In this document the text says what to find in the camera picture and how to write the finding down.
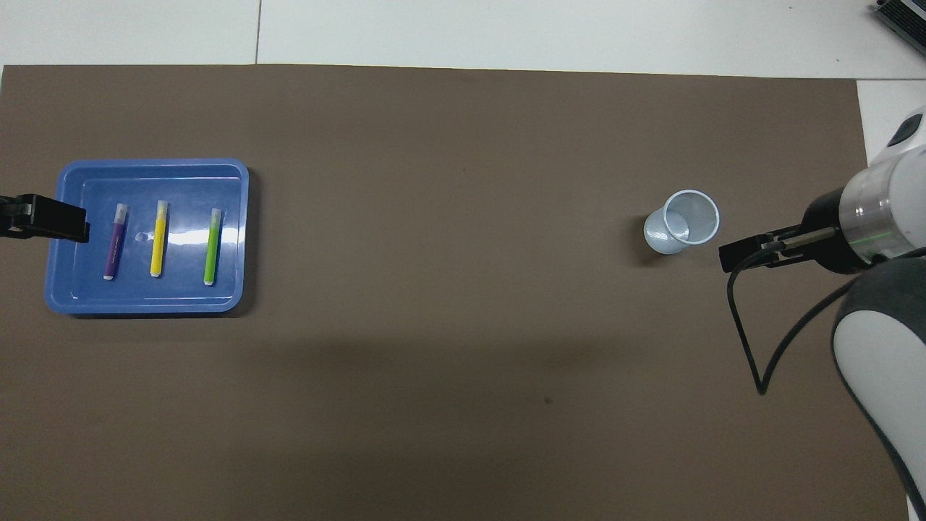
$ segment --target cup rim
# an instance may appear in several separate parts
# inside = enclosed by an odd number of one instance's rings
[[[707,234],[707,237],[705,237],[702,240],[690,241],[687,239],[683,239],[675,235],[672,232],[672,229],[669,228],[669,221],[666,219],[666,212],[669,210],[669,203],[671,203],[675,197],[678,197],[682,194],[695,194],[697,196],[703,197],[708,203],[710,203],[710,207],[714,209],[714,229],[711,230],[710,234]],[[717,209],[717,204],[714,203],[714,199],[710,198],[710,196],[708,196],[704,192],[701,192],[699,190],[693,190],[693,189],[679,190],[678,192],[669,196],[669,198],[666,199],[666,204],[662,205],[662,223],[666,225],[666,231],[669,232],[669,235],[675,240],[679,241],[682,244],[688,245],[688,246],[697,246],[699,244],[706,243],[710,239],[714,238],[714,235],[717,234],[717,230],[718,228],[720,228],[720,210]]]

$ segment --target plastic cup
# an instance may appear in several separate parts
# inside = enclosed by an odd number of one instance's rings
[[[682,190],[646,218],[643,231],[652,249],[672,255],[706,243],[719,226],[720,212],[710,197],[697,190]]]

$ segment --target black cable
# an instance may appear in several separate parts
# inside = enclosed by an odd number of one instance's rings
[[[758,264],[759,261],[783,249],[784,243],[781,241],[768,243],[763,249],[741,260],[740,263],[733,268],[733,271],[730,272],[730,278],[727,279],[727,303],[730,304],[730,314],[733,316],[733,323],[736,324],[736,332],[740,336],[740,343],[743,344],[743,353],[746,355],[746,361],[749,362],[749,370],[752,372],[753,381],[756,383],[756,390],[759,394],[765,394],[765,388],[768,386],[763,386],[762,379],[759,378],[756,359],[753,358],[752,350],[749,348],[749,340],[746,338],[746,332],[743,329],[743,321],[740,319],[740,312],[736,310],[736,300],[733,298],[733,283],[736,282],[736,277],[740,275],[740,272],[746,268],[753,267]]]
[[[740,272],[759,264],[765,257],[783,249],[784,243],[782,242],[768,243],[764,249],[753,253],[737,264],[730,273],[730,279],[727,281],[727,302],[730,304],[730,314],[733,316],[733,323],[736,324],[736,332],[739,334],[740,342],[743,344],[743,353],[746,355],[746,361],[749,362],[749,370],[752,372],[753,382],[756,384],[756,391],[759,395],[764,395],[766,391],[769,390],[769,383],[771,382],[771,375],[775,371],[775,366],[778,365],[778,360],[781,359],[784,351],[788,349],[788,346],[791,345],[791,342],[797,337],[797,334],[800,333],[814,317],[819,315],[821,311],[825,310],[836,300],[845,295],[857,280],[857,278],[854,278],[842,286],[839,286],[839,288],[827,295],[820,302],[817,302],[814,307],[804,313],[804,316],[788,330],[788,333],[782,338],[782,341],[779,342],[778,347],[769,359],[769,364],[766,365],[762,377],[759,378],[756,359],[753,357],[752,350],[749,348],[749,340],[746,338],[746,333],[743,329],[743,321],[740,319],[740,313],[736,310],[736,300],[733,298],[733,283],[736,282],[736,277],[739,276]],[[898,258],[911,259],[924,256],[926,256],[926,248],[918,248],[903,255],[899,255]]]

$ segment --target yellow marker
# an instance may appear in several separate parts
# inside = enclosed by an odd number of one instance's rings
[[[161,276],[161,266],[164,263],[164,234],[168,227],[168,202],[157,202],[157,218],[155,219],[155,244],[151,248],[151,276]]]

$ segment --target tray rim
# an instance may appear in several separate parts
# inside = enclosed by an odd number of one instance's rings
[[[241,273],[235,282],[234,293],[231,299],[219,304],[124,304],[111,306],[106,304],[73,304],[62,303],[55,299],[52,291],[52,278],[56,274],[56,264],[59,256],[62,239],[51,239],[48,246],[48,262],[45,267],[45,287],[44,299],[45,304],[55,312],[70,315],[146,315],[146,314],[199,314],[199,313],[224,313],[230,311],[238,305],[244,293],[244,257],[247,241],[247,206],[248,195],[250,192],[250,172],[247,167],[238,159],[234,158],[189,158],[189,159],[78,159],[68,163],[57,177],[55,189],[55,199],[64,200],[65,183],[68,176],[83,168],[146,168],[146,167],[202,167],[202,166],[231,166],[238,172],[241,180],[241,195],[239,197],[239,225],[238,228],[244,233],[244,239],[241,241],[239,254],[235,256],[235,271]]]

